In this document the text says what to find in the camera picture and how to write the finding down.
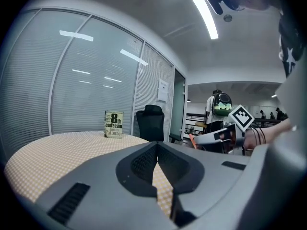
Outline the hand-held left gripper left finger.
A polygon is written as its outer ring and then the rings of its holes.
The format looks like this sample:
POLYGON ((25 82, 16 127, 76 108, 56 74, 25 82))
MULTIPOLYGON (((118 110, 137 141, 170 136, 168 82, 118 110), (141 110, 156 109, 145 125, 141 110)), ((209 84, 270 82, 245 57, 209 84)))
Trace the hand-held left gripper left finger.
POLYGON ((69 230, 176 230, 157 203, 157 150, 149 142, 89 159, 36 204, 69 230))

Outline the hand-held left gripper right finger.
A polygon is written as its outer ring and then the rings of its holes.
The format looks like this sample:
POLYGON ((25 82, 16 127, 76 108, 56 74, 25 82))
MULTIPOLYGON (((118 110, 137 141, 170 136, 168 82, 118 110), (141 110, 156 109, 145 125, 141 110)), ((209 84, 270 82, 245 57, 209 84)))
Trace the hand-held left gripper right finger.
POLYGON ((249 158, 157 143, 157 163, 172 188, 170 220, 183 227, 212 208, 233 187, 249 158))

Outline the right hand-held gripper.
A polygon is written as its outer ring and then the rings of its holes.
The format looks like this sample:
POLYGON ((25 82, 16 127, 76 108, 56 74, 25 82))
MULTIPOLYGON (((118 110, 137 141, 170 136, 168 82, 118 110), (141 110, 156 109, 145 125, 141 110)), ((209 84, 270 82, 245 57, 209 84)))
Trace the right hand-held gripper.
POLYGON ((227 117, 223 129, 211 133, 194 136, 193 142, 196 145, 211 145, 222 143, 226 150, 242 148, 244 145, 246 131, 250 128, 255 118, 242 105, 238 105, 227 117))

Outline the person's right forearm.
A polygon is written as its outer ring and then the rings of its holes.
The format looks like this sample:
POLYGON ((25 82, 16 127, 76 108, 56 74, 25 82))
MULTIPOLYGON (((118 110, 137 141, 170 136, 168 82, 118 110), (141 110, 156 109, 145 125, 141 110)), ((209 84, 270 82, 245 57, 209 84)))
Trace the person's right forearm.
MULTIPOLYGON (((292 130, 292 125, 289 119, 286 119, 274 126, 261 128, 266 137, 266 144, 273 142, 279 135, 284 132, 292 130)), ((246 131, 243 148, 246 150, 253 150, 257 147, 256 140, 252 129, 246 131)))

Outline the black metal railing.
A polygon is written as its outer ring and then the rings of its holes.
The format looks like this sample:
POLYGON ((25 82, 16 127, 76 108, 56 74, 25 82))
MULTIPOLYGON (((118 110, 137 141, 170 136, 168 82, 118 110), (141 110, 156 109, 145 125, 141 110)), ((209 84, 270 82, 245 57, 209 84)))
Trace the black metal railing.
POLYGON ((189 138, 189 134, 194 136, 206 133, 206 115, 204 114, 186 114, 184 138, 189 138))

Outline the green and black backpack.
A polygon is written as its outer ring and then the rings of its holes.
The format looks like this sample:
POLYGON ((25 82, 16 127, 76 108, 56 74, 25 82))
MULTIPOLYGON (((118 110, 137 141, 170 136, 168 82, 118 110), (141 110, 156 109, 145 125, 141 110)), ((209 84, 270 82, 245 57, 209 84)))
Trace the green and black backpack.
POLYGON ((232 100, 227 93, 219 92, 214 96, 212 104, 212 112, 214 115, 227 117, 232 110, 232 100))

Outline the yellow checked tablecloth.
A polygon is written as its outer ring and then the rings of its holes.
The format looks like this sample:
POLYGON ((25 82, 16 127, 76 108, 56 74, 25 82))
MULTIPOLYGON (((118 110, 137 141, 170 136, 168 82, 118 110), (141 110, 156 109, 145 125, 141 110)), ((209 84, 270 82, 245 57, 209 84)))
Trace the yellow checked tablecloth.
POLYGON ((106 138, 102 131, 52 135, 14 153, 4 174, 16 194, 34 203, 48 187, 85 161, 143 143, 146 140, 131 135, 106 138))

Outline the black wrist bands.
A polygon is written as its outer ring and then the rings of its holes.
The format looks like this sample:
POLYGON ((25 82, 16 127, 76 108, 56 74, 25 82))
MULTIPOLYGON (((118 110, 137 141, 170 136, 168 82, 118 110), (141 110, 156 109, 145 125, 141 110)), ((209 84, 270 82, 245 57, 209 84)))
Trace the black wrist bands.
POLYGON ((264 135, 263 130, 260 127, 257 128, 252 127, 251 129, 255 136, 256 145, 266 144, 266 137, 264 135))

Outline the black office chair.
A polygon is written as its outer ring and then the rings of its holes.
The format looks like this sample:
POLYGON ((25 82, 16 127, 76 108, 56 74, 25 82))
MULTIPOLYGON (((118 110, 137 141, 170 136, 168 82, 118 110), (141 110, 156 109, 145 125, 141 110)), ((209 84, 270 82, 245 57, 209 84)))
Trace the black office chair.
POLYGON ((165 114, 161 107, 148 104, 135 114, 133 135, 149 142, 163 142, 165 114))

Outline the white paper notice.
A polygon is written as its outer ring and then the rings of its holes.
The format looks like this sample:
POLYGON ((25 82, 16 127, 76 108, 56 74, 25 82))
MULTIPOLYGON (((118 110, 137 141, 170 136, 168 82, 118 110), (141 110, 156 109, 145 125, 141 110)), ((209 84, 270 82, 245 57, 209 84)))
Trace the white paper notice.
POLYGON ((168 82, 159 79, 157 100, 167 102, 168 82))

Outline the long ceiling light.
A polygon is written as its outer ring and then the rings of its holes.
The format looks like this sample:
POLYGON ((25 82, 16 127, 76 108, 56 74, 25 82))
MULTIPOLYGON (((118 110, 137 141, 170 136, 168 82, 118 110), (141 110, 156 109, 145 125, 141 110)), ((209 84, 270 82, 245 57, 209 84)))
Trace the long ceiling light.
POLYGON ((205 0, 192 0, 198 9, 209 33, 209 36, 212 40, 218 39, 218 32, 216 29, 216 25, 213 19, 213 16, 210 12, 210 9, 205 0))

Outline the black star print t-shirt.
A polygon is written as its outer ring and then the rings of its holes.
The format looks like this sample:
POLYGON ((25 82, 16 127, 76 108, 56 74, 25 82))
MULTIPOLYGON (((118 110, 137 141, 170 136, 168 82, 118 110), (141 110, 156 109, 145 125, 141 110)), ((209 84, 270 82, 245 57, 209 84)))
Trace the black star print t-shirt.
POLYGON ((307 36, 297 19, 287 7, 282 8, 279 20, 279 59, 288 77, 295 69, 307 46, 307 36))

